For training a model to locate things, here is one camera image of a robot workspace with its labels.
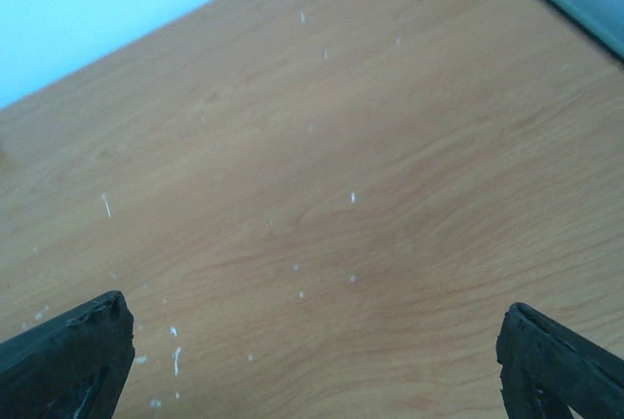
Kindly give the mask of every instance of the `wood grain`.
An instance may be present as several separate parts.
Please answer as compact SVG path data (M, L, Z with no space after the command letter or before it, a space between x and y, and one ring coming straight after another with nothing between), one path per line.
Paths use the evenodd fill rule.
M116 417L504 417L512 302L624 356L623 106L540 0L218 0L0 113L0 339L119 288Z

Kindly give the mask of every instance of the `wooden table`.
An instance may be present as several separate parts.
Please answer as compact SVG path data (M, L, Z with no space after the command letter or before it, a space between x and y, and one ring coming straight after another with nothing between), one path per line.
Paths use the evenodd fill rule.
M504 417L514 301L624 356L624 75L541 0L218 0L0 138L0 339L122 289L116 417Z

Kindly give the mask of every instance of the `wooden surface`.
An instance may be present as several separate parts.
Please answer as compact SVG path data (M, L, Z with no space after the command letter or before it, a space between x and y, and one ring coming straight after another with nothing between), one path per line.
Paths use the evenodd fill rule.
M504 417L512 302L624 356L623 106L540 0L216 1L0 113L0 338L120 288L116 417Z

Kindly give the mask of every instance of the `brown wood tabletop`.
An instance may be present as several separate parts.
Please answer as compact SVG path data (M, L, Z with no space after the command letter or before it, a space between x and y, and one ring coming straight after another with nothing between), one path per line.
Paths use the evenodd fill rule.
M624 75L541 0L217 0L0 139L0 340L121 289L115 417L505 417L515 301L624 356Z

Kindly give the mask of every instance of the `white paint spot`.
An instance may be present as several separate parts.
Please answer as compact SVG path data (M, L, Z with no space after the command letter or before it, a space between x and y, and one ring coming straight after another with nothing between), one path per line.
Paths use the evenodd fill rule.
M177 360L179 359L179 353L181 353L181 352L182 352L182 348L177 347L175 349L175 352L174 352L174 355L173 355L173 358L174 358L174 374L175 374L175 376L179 375L179 369L177 368Z
M110 206L108 205L108 199L106 198L106 194L102 193L101 198L104 200L104 205L106 206L106 214L108 214L108 217L111 217Z

